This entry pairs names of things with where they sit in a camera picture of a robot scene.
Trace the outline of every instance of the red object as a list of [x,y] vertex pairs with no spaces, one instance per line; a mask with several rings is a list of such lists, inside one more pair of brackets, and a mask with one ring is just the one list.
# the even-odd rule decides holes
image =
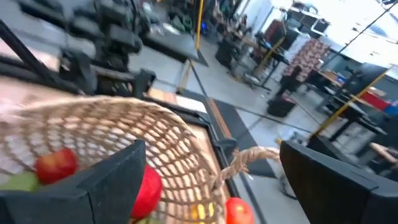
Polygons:
[[385,102],[384,100],[380,99],[380,97],[369,92],[364,93],[361,98],[381,111],[384,111],[390,105],[390,103]]
[[131,217],[135,219],[145,218],[155,210],[160,201],[162,189],[162,178],[155,169],[146,165],[144,178],[132,208]]
[[226,201],[226,224],[254,224],[254,213],[244,200],[233,197]]
[[74,174],[78,160],[73,150],[64,147],[61,150],[38,158],[35,163],[36,175],[42,184],[53,184]]

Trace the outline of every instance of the concrete floor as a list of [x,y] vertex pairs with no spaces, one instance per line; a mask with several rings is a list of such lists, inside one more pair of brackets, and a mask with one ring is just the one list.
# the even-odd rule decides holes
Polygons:
[[[65,34],[63,32],[45,22],[22,15],[13,2],[2,1],[0,18],[30,47],[58,55],[60,52],[59,48],[65,46]],[[68,42],[72,47],[78,47],[93,54],[93,46],[88,42],[72,38],[68,38]],[[269,81],[267,87],[272,92],[268,94],[263,89],[252,90],[246,85],[232,80],[226,74],[227,69],[215,60],[216,50],[215,44],[209,43],[204,39],[201,40],[201,52],[206,58],[209,67],[195,63],[199,79],[205,87],[208,96],[235,105],[245,125],[249,127],[260,116],[265,115],[266,101],[272,97],[279,86],[274,80]],[[155,82],[154,87],[165,91],[175,91],[180,79],[177,74],[182,69],[182,64],[144,47],[139,55],[131,56],[130,67],[133,70],[147,68],[155,71],[159,80]],[[188,79],[187,89],[201,93],[199,84],[192,73]],[[294,131],[308,136],[326,118],[324,114],[315,111],[316,104],[321,100],[316,94],[312,92],[307,95],[296,93],[294,98],[299,106],[296,106],[287,118],[273,118],[285,124],[275,122],[269,118],[263,118],[261,122],[250,130],[258,145],[277,147],[274,141],[275,138],[287,139]],[[340,125],[340,122],[333,123],[328,132],[331,133]],[[270,163],[276,172],[280,169],[272,161]],[[241,176],[235,177],[236,184],[242,198],[249,200],[241,178]],[[276,179],[257,176],[250,178],[243,176],[243,178],[247,178],[268,224],[309,223],[298,201],[292,200],[279,192]]]

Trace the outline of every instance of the red apple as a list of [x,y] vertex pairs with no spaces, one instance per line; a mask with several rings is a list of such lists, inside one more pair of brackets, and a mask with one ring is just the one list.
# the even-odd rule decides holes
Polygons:
[[73,150],[64,147],[53,154],[38,158],[35,168],[37,178],[42,184],[53,184],[74,174],[78,168],[78,159]]
[[141,188],[130,216],[138,220],[147,217],[159,203],[162,189],[162,178],[155,169],[146,165]]
[[244,200],[233,197],[226,201],[226,224],[254,224],[254,213]]

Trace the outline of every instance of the wicker basket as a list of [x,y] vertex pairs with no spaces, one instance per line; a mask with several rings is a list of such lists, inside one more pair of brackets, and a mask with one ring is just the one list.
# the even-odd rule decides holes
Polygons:
[[[231,167],[216,174],[179,116],[133,98],[74,98],[36,103],[12,113],[20,117],[17,125],[0,129],[0,183],[12,174],[32,170],[36,157],[62,146],[76,152],[84,169],[135,139],[144,139],[147,163],[164,184],[154,213],[172,223],[223,223],[220,188],[224,180],[245,170],[247,161],[279,156],[272,148],[253,148],[237,154]],[[198,205],[206,215],[194,220],[190,210]]]

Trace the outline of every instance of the black floor mat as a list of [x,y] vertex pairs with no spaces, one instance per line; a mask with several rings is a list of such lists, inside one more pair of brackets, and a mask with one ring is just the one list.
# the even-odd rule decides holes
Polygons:
[[203,54],[200,52],[200,50],[198,50],[198,58],[199,58],[197,60],[198,63],[200,63],[206,67],[209,67],[209,64],[207,64],[207,61],[206,61],[205,57],[203,56]]
[[[215,127],[219,138],[224,137],[222,130],[222,125],[224,123],[231,133],[232,138],[238,140],[239,150],[244,150],[252,146],[257,146],[257,143],[251,136],[250,132],[248,132],[246,125],[243,123],[243,120],[241,119],[234,106],[228,103],[224,103],[222,101],[214,100],[212,98],[210,98],[209,101],[206,101],[203,95],[188,90],[184,90],[182,92],[182,95],[188,98],[192,98],[194,100],[201,101],[206,106],[207,111],[212,112],[210,113],[211,122],[213,123],[213,126]],[[232,159],[231,154],[227,154],[227,157]],[[248,168],[250,174],[276,178],[274,171],[272,170],[268,161],[265,159],[260,159],[248,164]]]

